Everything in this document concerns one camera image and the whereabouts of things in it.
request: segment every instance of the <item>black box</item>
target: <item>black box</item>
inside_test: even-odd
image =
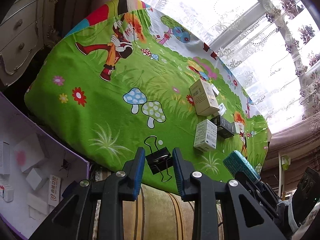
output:
[[[236,127],[234,123],[228,122],[221,115],[217,115],[210,120],[217,126],[217,134],[222,138],[229,138],[235,135]]]

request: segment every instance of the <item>grass print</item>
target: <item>grass print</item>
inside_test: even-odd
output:
[[[114,19],[110,19],[70,35],[52,50],[47,58],[46,68],[39,73],[33,89],[26,95],[30,101],[33,100],[33,103],[29,104],[30,109],[37,116],[46,120],[46,123],[75,150],[86,154],[89,158],[113,171],[122,169],[125,161],[131,160],[137,147],[144,146],[144,139],[152,134],[162,140],[162,147],[167,147],[170,152],[174,147],[179,147],[184,158],[191,161],[195,169],[215,180],[227,181],[231,179],[222,160],[233,150],[241,150],[242,141],[239,135],[228,139],[218,136],[217,149],[212,152],[201,153],[193,148],[196,125],[205,117],[196,115],[194,107],[186,99],[186,96],[190,95],[189,87],[199,79],[199,77],[195,78],[194,73],[189,70],[188,61],[191,64],[199,65],[204,73],[208,74],[208,71],[194,59],[183,57],[158,44],[144,28],[147,42],[136,41],[133,43],[133,53],[127,59],[121,58],[117,62],[116,70],[111,75],[111,82],[103,81],[99,75],[103,70],[107,52],[97,50],[85,56],[76,49],[74,44],[75,41],[84,45],[92,44],[91,42],[94,44],[110,42],[113,22]],[[159,61],[151,60],[150,57],[142,55],[140,49],[146,48],[149,48],[151,53],[159,55]],[[61,51],[67,53],[67,57],[61,59],[59,56]],[[229,122],[233,122],[232,114],[239,111],[246,122],[245,131],[254,130],[257,132],[253,138],[247,138],[248,160],[254,167],[258,163],[263,163],[267,146],[265,120],[261,115],[248,119],[242,109],[239,96],[223,80],[219,69],[206,59],[197,58],[197,61],[209,66],[216,75],[216,79],[211,78],[209,82],[214,83],[220,91],[217,96],[218,103],[224,103],[227,108],[223,117]],[[60,73],[63,73],[62,76],[66,82],[61,87],[50,83],[50,86],[48,85],[48,88],[44,89],[45,92],[48,91],[45,93],[47,109],[44,109],[38,100],[38,98],[44,97],[40,93],[42,88],[36,89],[37,86],[41,86],[41,82],[38,80],[51,80],[53,75]],[[56,104],[56,101],[59,100],[55,94],[67,93],[78,86],[81,86],[87,97],[87,104],[83,109],[80,109],[72,100],[63,104],[63,108],[61,104]],[[132,87],[139,88],[146,95],[148,101],[161,103],[166,116],[165,122],[155,121],[155,127],[150,129],[147,126],[148,116],[143,114],[141,106],[139,106],[140,110],[137,114],[131,113],[132,106],[123,100],[123,95]],[[179,92],[175,92],[172,87],[177,88]],[[46,112],[49,112],[48,109],[59,113],[59,116],[46,116]],[[66,122],[66,120],[74,120],[75,118],[79,120],[77,124]],[[116,142],[112,144],[117,143],[116,145],[124,147],[116,147],[118,152],[108,149],[108,146],[115,141],[115,138],[109,139],[108,132],[111,134],[109,126],[113,130],[121,130],[121,134],[115,137]],[[75,128],[77,128],[76,134],[72,133]],[[173,174],[173,169],[170,168],[169,172]],[[161,183],[161,176],[152,175],[148,166],[145,167],[143,182],[153,187],[177,192],[174,178],[169,182]]]

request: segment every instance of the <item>green tablecloth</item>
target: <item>green tablecloth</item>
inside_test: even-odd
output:
[[[244,128],[218,136],[217,149],[207,153],[193,148],[196,125],[206,118],[196,115],[189,91],[199,78],[220,91],[223,117]],[[267,152],[267,123],[230,70],[196,36],[139,0],[112,0],[80,22],[48,55],[25,102],[76,151],[113,171],[139,146],[149,154],[143,141],[150,135],[158,148],[179,147],[215,180],[231,178],[222,160],[233,150],[254,167]],[[147,163],[143,183],[177,192],[174,177],[161,182]]]

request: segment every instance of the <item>purple box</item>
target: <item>purple box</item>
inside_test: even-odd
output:
[[[54,174],[61,178],[60,195],[74,180],[79,182],[89,178],[89,162],[48,135],[20,112],[1,92],[0,106],[0,140],[10,145],[10,175],[6,175],[5,178],[14,188],[12,202],[6,203],[0,199],[0,217],[18,236],[27,240],[46,217],[43,214],[38,214],[36,219],[29,217],[29,206],[26,204],[27,194],[32,193],[48,202],[49,180],[41,189],[33,191],[25,179],[26,175],[19,167],[23,159],[20,156],[23,153],[14,152],[14,146],[31,133],[39,136],[42,145],[46,147],[49,160],[38,168],[41,168],[48,177]],[[61,168],[63,159],[71,163],[69,171]]]

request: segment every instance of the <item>lace curtain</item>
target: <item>lace curtain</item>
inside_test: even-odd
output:
[[[272,133],[320,110],[319,29],[300,0],[142,1],[210,44]]]

